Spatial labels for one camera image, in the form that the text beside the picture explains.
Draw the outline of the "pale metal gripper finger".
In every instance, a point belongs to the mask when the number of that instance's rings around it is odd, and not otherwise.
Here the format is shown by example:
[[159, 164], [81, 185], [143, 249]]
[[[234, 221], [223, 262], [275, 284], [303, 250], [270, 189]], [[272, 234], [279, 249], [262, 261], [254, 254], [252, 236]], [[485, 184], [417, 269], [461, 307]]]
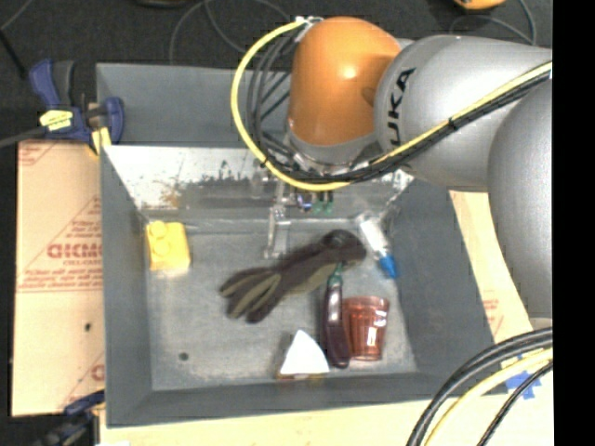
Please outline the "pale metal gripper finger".
[[277, 256], [281, 258], [289, 249], [289, 236], [292, 220], [284, 208], [277, 212]]
[[264, 257], [273, 259], [276, 253], [276, 231], [277, 231], [278, 210], [275, 206], [271, 207], [268, 216], [267, 244], [264, 249]]

